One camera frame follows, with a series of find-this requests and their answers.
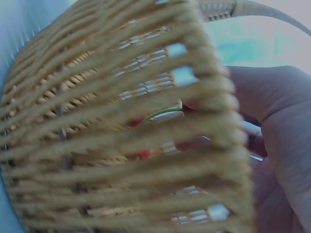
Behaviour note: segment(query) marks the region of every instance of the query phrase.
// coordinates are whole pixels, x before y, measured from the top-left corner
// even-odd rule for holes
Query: green object
[[[154,117],[156,117],[156,116],[158,116],[158,115],[161,115],[161,114],[172,113],[172,112],[182,112],[182,111],[183,111],[182,108],[165,109],[165,110],[156,112],[156,113],[152,114],[151,116],[145,118],[145,119],[143,120],[142,124],[145,123],[145,122],[147,122],[147,121],[149,121],[149,120],[151,120],[152,118],[154,118]]]

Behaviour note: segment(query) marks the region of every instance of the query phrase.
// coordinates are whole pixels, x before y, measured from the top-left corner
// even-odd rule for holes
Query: woven rope
[[[202,27],[230,17],[234,1],[199,6],[203,14],[188,0],[79,0],[26,45],[0,110],[2,175],[26,229],[252,232],[234,87]],[[188,52],[169,57],[174,43]],[[199,82],[177,87],[172,71],[184,66]],[[204,111],[128,126],[180,100]],[[210,148],[174,146],[200,135]],[[136,161],[141,150],[151,158]],[[227,220],[210,216],[215,204]]]

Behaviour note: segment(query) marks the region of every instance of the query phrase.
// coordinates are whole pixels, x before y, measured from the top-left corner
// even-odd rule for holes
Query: straw bag
[[[2,176],[25,229],[253,232],[234,86],[202,27],[235,7],[79,0],[25,46],[0,111]],[[184,53],[169,56],[173,44]],[[181,67],[192,80],[177,86]],[[194,100],[202,112],[153,117]],[[208,149],[175,147],[202,135]],[[217,204],[229,212],[221,221]]]

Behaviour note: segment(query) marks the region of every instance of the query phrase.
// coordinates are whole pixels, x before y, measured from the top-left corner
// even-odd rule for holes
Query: red object
[[[145,116],[140,116],[139,118],[135,119],[135,120],[131,120],[127,125],[130,127],[135,127],[137,125],[139,125],[140,123],[142,123],[145,119]]]
[[[149,159],[149,157],[151,156],[150,150],[141,150],[138,154],[141,160]]]
[[[145,119],[145,116],[140,116],[139,118],[135,119],[135,120],[131,120],[130,122],[127,123],[127,125],[129,127],[135,127],[138,126],[139,124],[141,124]],[[150,150],[141,150],[139,153],[139,159],[140,160],[146,160],[149,159],[149,157],[151,156],[151,152]]]

